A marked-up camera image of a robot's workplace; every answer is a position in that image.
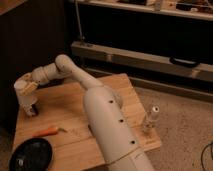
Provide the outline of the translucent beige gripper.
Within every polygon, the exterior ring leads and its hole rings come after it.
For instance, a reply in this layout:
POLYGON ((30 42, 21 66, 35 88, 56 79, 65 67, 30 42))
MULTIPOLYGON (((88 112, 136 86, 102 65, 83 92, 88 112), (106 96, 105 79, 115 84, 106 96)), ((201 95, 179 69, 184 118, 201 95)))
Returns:
POLYGON ((33 80, 31 73, 24 74, 19 78, 19 81, 22 81, 24 83, 22 88, 19 90, 19 93, 22 96, 29 95, 38 88, 38 83, 33 80))

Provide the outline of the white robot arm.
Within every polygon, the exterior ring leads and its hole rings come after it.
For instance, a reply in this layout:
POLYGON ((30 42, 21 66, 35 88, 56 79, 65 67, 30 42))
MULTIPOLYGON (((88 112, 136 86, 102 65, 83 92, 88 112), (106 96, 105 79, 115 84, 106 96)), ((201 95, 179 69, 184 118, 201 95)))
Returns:
POLYGON ((35 112, 34 91, 51 80, 73 76, 85 89, 83 107, 90 128, 109 171, 155 171, 124 118, 121 97, 109 86, 61 54, 49 65, 41 66, 17 79, 14 88, 20 106, 29 115, 35 112))

